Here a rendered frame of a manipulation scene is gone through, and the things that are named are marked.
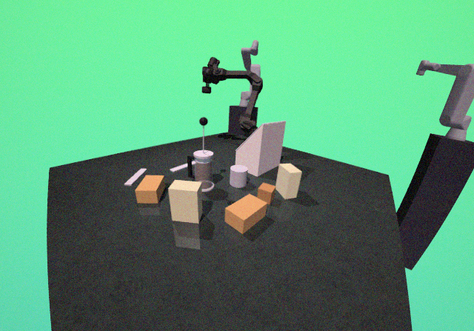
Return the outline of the beige block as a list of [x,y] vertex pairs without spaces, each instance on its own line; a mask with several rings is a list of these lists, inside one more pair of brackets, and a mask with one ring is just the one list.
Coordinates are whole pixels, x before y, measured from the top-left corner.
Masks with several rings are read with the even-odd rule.
[[202,183],[175,180],[168,188],[173,221],[199,223],[202,214]]
[[302,171],[292,164],[280,164],[276,179],[276,190],[284,199],[296,198]]

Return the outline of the orange rectangular block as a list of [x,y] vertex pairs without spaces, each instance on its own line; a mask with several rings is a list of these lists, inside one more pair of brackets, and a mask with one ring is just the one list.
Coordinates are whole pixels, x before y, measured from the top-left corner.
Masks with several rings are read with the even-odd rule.
[[242,235],[266,215],[267,203],[248,194],[225,208],[224,221]]
[[163,175],[146,175],[136,188],[138,203],[158,203],[166,187]]

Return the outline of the small orange block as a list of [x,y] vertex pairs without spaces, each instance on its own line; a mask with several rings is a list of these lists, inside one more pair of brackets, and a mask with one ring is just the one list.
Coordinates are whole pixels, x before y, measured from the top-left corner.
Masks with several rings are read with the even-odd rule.
[[263,183],[258,189],[257,198],[266,202],[267,204],[271,204],[271,202],[274,199],[275,191],[276,191],[276,186]]

